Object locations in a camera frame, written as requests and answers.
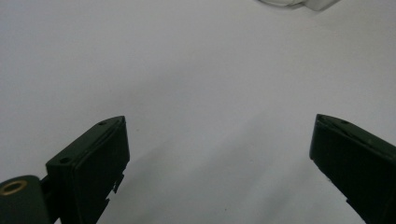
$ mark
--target hole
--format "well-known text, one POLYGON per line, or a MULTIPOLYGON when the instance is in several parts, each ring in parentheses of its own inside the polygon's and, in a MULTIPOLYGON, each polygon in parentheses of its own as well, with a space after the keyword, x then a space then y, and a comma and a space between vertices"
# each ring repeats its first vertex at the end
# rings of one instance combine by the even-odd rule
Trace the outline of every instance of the hole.
POLYGON ((70 161, 71 161, 71 159, 70 159, 70 158, 67 158, 67 157, 65 157, 65 158, 63 158, 63 159, 61 159, 61 160, 59 160, 59 162, 62 163, 62 164, 68 163, 68 162, 70 162, 70 161))
POLYGON ((11 183, 6 184, 0 188, 0 195, 10 195, 24 189, 27 185, 26 180, 16 180, 11 183))

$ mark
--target screw hole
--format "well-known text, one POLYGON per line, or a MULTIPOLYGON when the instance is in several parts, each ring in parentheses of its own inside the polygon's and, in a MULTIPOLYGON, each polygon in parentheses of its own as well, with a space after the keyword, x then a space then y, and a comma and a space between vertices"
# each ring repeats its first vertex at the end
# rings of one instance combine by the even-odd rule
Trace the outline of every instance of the screw hole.
POLYGON ((11 183, 6 184, 0 188, 0 195, 10 195, 24 189, 27 185, 26 180, 16 180, 11 183))
POLYGON ((70 162, 70 161, 71 161, 71 159, 70 159, 70 158, 67 158, 67 157, 65 157, 65 158, 63 158, 63 159, 61 159, 61 160, 59 160, 59 162, 62 163, 62 164, 68 163, 68 162, 70 162))

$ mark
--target transparent plastic object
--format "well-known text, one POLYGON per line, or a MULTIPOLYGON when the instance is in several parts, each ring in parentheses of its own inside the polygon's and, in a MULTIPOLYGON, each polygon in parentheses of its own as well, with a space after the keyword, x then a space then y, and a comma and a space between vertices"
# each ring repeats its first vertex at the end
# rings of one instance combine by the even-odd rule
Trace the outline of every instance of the transparent plastic object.
POLYGON ((324 10, 340 0, 261 0, 264 3, 278 6, 278 7, 289 7, 296 4, 304 4, 306 7, 311 8, 315 11, 324 10))
POLYGON ((306 0, 304 5, 315 11, 326 9, 340 0, 306 0))

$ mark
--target white table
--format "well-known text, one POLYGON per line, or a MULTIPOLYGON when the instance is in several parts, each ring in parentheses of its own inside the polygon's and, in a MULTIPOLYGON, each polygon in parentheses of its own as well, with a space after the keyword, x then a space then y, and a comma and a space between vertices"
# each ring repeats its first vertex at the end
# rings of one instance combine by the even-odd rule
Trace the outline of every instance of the white table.
POLYGON ((0 181, 127 119, 99 223, 361 224, 309 160, 317 113, 396 144, 396 1, 2 1, 0 181))

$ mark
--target brass insert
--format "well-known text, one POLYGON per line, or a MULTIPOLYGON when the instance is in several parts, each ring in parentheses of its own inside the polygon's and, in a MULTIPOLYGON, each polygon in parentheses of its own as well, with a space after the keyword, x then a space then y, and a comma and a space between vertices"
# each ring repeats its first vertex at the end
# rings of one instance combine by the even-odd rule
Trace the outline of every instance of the brass insert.
POLYGON ((24 189, 26 186, 26 180, 14 180, 0 188, 0 195, 8 196, 20 191, 21 189, 24 189))

